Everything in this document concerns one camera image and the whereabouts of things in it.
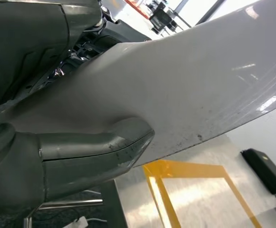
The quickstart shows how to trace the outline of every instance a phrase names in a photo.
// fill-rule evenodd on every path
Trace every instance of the garage floor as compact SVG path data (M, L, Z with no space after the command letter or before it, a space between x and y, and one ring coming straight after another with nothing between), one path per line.
M222 135L116 182L130 228L276 227L276 198L240 151Z

